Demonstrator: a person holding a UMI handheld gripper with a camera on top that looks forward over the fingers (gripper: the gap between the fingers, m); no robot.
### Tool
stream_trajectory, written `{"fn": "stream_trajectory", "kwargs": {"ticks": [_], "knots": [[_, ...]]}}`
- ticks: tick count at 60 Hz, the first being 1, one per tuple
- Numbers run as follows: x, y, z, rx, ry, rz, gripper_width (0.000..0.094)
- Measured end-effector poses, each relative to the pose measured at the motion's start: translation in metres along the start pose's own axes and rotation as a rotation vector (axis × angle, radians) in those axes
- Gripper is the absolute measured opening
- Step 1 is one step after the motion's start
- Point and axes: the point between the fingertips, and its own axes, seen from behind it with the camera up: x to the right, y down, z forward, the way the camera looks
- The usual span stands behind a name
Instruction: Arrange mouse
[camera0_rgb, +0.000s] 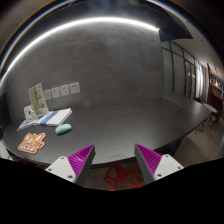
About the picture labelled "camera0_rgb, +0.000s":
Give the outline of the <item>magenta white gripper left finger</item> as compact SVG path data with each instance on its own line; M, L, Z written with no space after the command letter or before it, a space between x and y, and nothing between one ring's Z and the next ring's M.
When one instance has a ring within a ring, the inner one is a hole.
M90 145L69 157L60 156L46 168L46 171L79 186L84 186L95 154L95 145Z

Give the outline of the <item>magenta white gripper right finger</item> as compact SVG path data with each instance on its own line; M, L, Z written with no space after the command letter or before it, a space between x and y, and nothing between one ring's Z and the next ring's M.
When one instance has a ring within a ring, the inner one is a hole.
M146 184L183 169L183 166L169 154L161 155L139 144L135 145L134 154Z

